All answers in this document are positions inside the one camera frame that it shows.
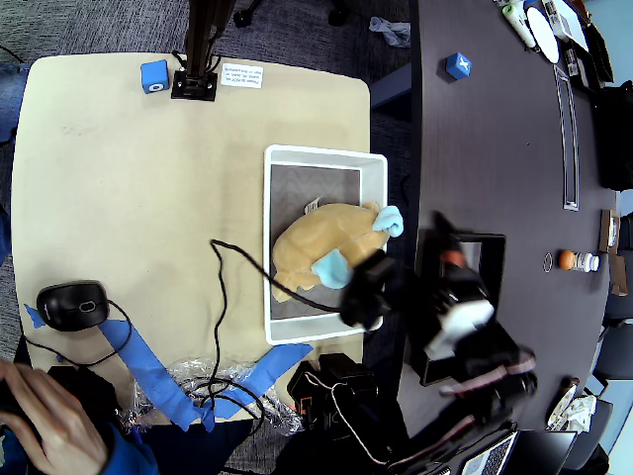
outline gray carpet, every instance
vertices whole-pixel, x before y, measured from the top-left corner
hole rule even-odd
[[[237,9],[249,1],[239,0]],[[409,50],[387,46],[368,31],[369,18],[408,20],[407,0],[348,0],[347,23],[327,23],[327,0],[264,0],[253,24],[237,29],[232,20],[216,51],[223,55],[279,62],[357,77],[368,84],[408,62]],[[187,29],[186,0],[0,0],[0,44],[28,62],[55,54],[114,51],[182,50]],[[0,61],[10,61],[0,50]],[[407,176],[410,124],[372,114],[371,149],[389,160],[390,203],[406,206],[401,185]],[[10,197],[12,148],[0,150],[0,202]],[[390,242],[390,253],[402,255],[404,244]],[[20,334],[13,263],[0,268],[0,357],[12,359]],[[386,323],[366,344],[366,357],[382,358],[394,325]],[[285,439],[264,429],[239,447],[230,466],[270,473]]]

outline black monitor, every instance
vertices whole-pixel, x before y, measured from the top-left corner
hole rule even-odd
[[[521,430],[502,475],[556,475],[572,449],[575,432]]]

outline white sticker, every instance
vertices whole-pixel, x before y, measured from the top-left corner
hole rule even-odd
[[[316,198],[314,201],[310,201],[307,205],[306,208],[304,208],[304,214],[309,214],[312,211],[314,211],[316,208],[318,208],[318,200],[320,200],[322,198],[322,196],[319,196],[318,198]]]
[[[261,89],[264,78],[264,68],[261,66],[246,66],[244,64],[222,65],[222,86],[254,87]]]

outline hand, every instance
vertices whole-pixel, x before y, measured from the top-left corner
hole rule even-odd
[[[36,468],[50,475],[101,471],[108,448],[77,398],[43,371],[22,364],[0,361],[3,379],[40,433],[42,445],[17,416],[0,413],[0,425],[16,435]]]

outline blue block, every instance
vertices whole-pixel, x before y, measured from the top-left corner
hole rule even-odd
[[[169,72],[165,59],[146,62],[140,66],[140,84],[145,93],[169,89]]]
[[[471,61],[462,53],[456,52],[446,58],[446,72],[455,79],[471,75]]]

